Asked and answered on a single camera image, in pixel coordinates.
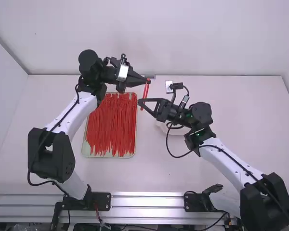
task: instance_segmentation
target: black bracket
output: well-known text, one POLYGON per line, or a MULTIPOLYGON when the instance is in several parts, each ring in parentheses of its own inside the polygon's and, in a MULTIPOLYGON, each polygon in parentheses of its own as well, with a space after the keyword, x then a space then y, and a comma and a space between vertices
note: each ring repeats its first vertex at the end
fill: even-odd
POLYGON ((84 200, 77 200, 75 198, 65 195, 62 202, 57 202, 54 206, 53 219, 50 226, 50 231, 56 231, 59 216, 63 210, 74 211, 109 211, 111 208, 111 193, 109 192, 91 192, 88 186, 87 193, 84 200))
POLYGON ((194 191, 187 191, 184 193, 184 209, 186 212, 218 212, 213 206, 209 195, 211 193, 217 193, 222 190, 221 184, 215 184, 204 190, 202 193, 196 193, 194 191))
POLYGON ((111 193, 109 192, 91 192, 90 202, 82 203, 75 198, 65 196, 62 201, 62 210, 88 210, 109 211, 111 206, 111 193))

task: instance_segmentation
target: white backdrop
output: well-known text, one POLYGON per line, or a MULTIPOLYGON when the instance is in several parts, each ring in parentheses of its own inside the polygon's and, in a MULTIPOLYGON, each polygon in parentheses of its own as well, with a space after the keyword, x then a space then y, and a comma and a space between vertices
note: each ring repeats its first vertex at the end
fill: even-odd
POLYGON ((0 149, 28 75, 0 45, 0 149))
POLYGON ((141 73, 275 74, 289 90, 289 0, 3 0, 0 38, 32 74, 77 74, 90 48, 141 73))
MULTIPOLYGON (((212 130, 233 152, 265 173, 276 172, 289 191, 289 95, 281 77, 157 76, 148 97, 166 97, 166 79, 183 81, 189 103, 212 106, 212 130)), ((78 76, 31 76, 17 107, 0 153, 0 193, 54 193, 51 185, 30 187, 26 181, 27 134, 52 121, 74 96, 78 76)), ((134 91, 142 96, 143 86, 134 91)), ((185 91, 178 91, 178 101, 185 91)), ((145 111, 137 115, 136 154, 130 159, 87 158, 80 153, 85 123, 72 146, 77 173, 95 191, 185 192, 202 191, 221 183, 224 192, 237 195, 228 180, 210 163, 191 154, 169 156, 165 134, 145 111)), ((170 137, 174 154, 188 151, 183 137, 170 137)), ((33 182, 40 182, 32 174, 33 182)))

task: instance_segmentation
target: bundle of red zip ties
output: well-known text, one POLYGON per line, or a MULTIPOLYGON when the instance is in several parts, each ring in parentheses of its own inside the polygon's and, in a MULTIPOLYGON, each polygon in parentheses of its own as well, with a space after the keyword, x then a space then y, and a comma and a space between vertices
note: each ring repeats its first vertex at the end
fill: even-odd
POLYGON ((91 155, 123 157, 134 155, 137 95, 107 93, 101 105, 89 115, 85 139, 91 155))

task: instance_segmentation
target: metal base plate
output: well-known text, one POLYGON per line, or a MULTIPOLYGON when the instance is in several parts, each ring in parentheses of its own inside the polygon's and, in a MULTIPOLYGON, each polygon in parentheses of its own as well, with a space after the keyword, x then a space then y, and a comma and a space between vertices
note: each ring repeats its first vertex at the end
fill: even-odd
POLYGON ((109 211, 111 205, 111 193, 109 192, 91 192, 90 197, 92 197, 92 203, 87 207, 86 205, 79 202, 75 198, 64 197, 63 198, 63 210, 88 210, 95 211, 96 206, 99 211, 109 211))

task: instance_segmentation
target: silver metal part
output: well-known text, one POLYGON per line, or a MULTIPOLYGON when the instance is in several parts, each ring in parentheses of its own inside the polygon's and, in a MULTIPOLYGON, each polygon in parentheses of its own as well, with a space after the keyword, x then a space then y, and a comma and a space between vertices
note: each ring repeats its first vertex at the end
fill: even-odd
POLYGON ((171 84, 173 84, 173 81, 172 81, 172 80, 165 81, 166 93, 167 93, 167 94, 173 93, 173 89, 170 88, 170 85, 171 85, 171 84))
MULTIPOLYGON (((222 213, 187 213, 184 210, 184 193, 175 192, 114 192, 109 211, 100 211, 109 224, 190 224, 211 225, 222 213)), ((0 194, 0 222, 50 223, 57 194, 0 194)), ((71 223, 95 223, 95 211, 70 211, 71 223)), ((236 218, 231 215, 236 225, 236 218)), ((67 211, 62 211, 60 223, 68 223, 67 211)))
POLYGON ((117 81, 124 82, 127 78, 128 71, 129 71, 129 67, 124 64, 121 64, 119 74, 117 76, 117 81))
POLYGON ((182 102, 184 102, 185 104, 188 102, 189 97, 187 95, 185 95, 182 99, 182 102))

